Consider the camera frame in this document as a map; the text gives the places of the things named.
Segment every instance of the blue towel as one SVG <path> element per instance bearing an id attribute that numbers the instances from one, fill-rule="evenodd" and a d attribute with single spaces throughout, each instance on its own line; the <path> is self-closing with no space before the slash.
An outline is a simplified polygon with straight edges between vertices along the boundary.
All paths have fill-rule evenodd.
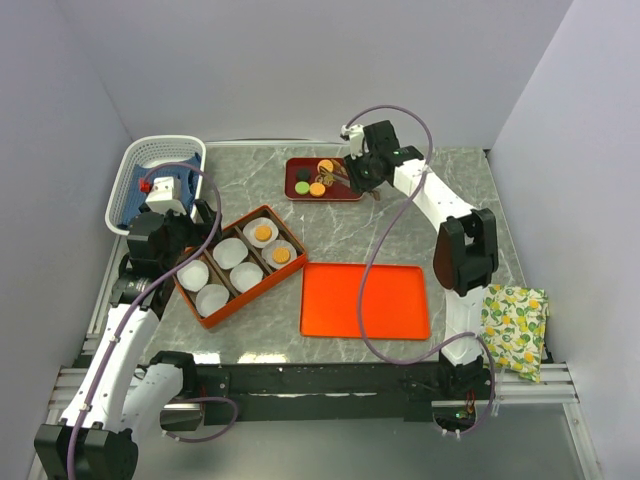
<path id="1" fill-rule="evenodd" d="M 189 163 L 194 167 L 200 168 L 200 160 L 200 155 L 196 153 L 184 163 Z M 140 213 L 140 206 L 147 199 L 147 194 L 140 191 L 140 179 L 146 175 L 148 170 L 148 168 L 141 167 L 140 165 L 136 165 L 133 168 L 129 193 L 127 194 L 127 201 L 122 209 L 122 217 L 118 228 L 127 230 L 131 220 Z M 196 188 L 200 175 L 186 167 L 166 167 L 151 175 L 149 182 L 153 183 L 153 180 L 157 177 L 176 177 L 180 180 L 180 188 L 182 190 L 180 200 L 182 200 L 182 204 L 187 209 L 187 212 L 191 212 L 193 202 L 195 202 L 196 199 Z"/>

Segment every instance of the marble table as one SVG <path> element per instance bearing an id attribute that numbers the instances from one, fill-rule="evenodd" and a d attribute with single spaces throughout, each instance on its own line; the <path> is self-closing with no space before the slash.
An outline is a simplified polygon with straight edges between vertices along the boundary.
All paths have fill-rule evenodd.
<path id="1" fill-rule="evenodd" d="M 312 204 L 291 202 L 283 193 L 284 165 L 289 158 L 347 153 L 345 147 L 336 145 L 209 146 L 206 171 L 220 189 L 223 226 L 268 204 L 304 243 L 310 261 L 363 263 L 405 196 L 388 185 L 381 188 L 379 202 L 365 196 L 359 202 Z M 479 148 L 438 149 L 432 167 L 467 202 L 495 213 L 500 268 L 494 283 L 524 285 L 484 152 Z M 214 205 L 210 189 L 203 197 Z M 435 230 L 412 205 L 377 257 L 377 263 L 421 266 L 429 302 L 431 337 L 424 342 L 376 341 L 387 355 L 413 357 L 443 340 L 444 292 L 431 266 L 435 241 Z M 143 361 L 159 350 L 192 352 L 197 363 L 210 364 L 377 361 L 359 339 L 300 335 L 301 275 L 301 271 L 295 273 L 211 330 L 200 326 L 174 291 Z"/>

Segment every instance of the white basket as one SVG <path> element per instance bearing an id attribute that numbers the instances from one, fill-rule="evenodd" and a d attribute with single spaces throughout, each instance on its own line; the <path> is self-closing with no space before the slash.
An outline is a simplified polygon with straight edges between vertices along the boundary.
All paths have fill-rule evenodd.
<path id="1" fill-rule="evenodd" d="M 167 162 L 182 162 L 189 160 L 193 157 L 194 153 L 200 155 L 200 169 L 204 170 L 207 151 L 202 140 L 196 137 L 186 135 L 157 135 L 155 137 L 141 138 L 129 145 L 127 151 L 124 152 L 116 181 L 111 190 L 107 211 L 104 214 L 104 220 L 109 230 L 117 235 L 129 235 L 127 230 L 118 228 L 118 224 L 122 220 L 122 211 L 127 201 L 127 194 L 129 193 L 129 185 L 131 185 L 133 167 L 135 165 L 151 168 Z M 198 178 L 196 199 L 200 198 L 201 189 L 202 176 Z M 194 221 L 196 219 L 196 212 L 196 207 L 194 206 L 191 210 L 191 218 Z"/>

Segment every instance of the folded cloth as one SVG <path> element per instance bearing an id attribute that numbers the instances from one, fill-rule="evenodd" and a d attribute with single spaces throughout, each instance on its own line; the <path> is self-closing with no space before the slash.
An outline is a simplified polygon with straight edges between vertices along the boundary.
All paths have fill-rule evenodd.
<path id="1" fill-rule="evenodd" d="M 489 285 L 482 308 L 482 339 L 496 364 L 539 382 L 548 316 L 544 290 Z"/>
<path id="2" fill-rule="evenodd" d="M 200 155 L 195 153 L 193 157 L 186 160 L 184 163 L 193 165 L 200 168 Z M 145 202 L 147 194 L 140 191 L 139 180 L 143 178 L 148 168 L 136 165 L 133 167 L 133 174 L 131 177 L 131 184 L 129 185 L 129 192 L 127 193 L 127 201 L 122 209 L 122 216 L 120 217 L 120 224 L 118 228 L 127 230 L 131 220 L 140 213 L 140 206 Z M 180 200 L 187 209 L 187 212 L 191 212 L 193 203 L 196 200 L 196 188 L 198 186 L 198 178 L 200 175 L 196 174 L 187 167 L 166 167 L 158 170 L 149 177 L 149 182 L 153 183 L 157 177 L 176 177 L 180 180 Z"/>

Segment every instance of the lemon print cloth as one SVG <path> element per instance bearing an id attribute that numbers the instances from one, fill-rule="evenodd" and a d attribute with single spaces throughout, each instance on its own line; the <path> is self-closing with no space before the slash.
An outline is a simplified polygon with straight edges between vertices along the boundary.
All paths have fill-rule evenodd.
<path id="1" fill-rule="evenodd" d="M 496 366 L 539 382 L 548 316 L 544 290 L 489 285 L 482 306 L 482 339 Z"/>

